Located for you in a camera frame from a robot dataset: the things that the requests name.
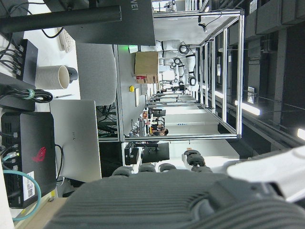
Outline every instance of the red logo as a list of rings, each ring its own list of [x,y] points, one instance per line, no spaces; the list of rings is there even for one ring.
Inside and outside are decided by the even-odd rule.
[[[46,156],[47,149],[42,147],[35,157],[32,157],[32,160],[35,162],[43,161]]]

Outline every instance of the paper cup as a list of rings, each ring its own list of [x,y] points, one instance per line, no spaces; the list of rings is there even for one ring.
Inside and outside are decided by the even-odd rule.
[[[66,89],[69,80],[69,72],[64,65],[38,67],[35,86],[39,89]]]

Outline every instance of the computer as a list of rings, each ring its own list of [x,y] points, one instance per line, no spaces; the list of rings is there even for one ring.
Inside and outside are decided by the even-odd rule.
[[[39,183],[42,196],[56,188],[54,124],[50,112],[6,112],[1,117],[1,130],[7,147],[4,160],[7,169],[26,173]],[[34,184],[20,176],[4,174],[11,208],[26,208],[38,198]]]
[[[102,178],[95,102],[93,100],[53,100],[55,142],[64,153],[61,176],[82,182]],[[56,151],[57,164],[60,152]]]

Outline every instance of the laptop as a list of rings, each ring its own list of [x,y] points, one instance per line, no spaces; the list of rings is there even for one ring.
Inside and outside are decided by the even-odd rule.
[[[61,176],[83,182],[102,178],[98,130],[93,100],[53,100],[55,144],[62,146]],[[61,153],[56,148],[57,165]]]

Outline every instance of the power strip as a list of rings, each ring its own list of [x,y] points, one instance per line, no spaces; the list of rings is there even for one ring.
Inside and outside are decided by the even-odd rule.
[[[35,85],[38,49],[29,40],[23,39],[19,51],[22,55],[17,59],[21,64],[21,70],[20,74],[16,74],[16,78]]]

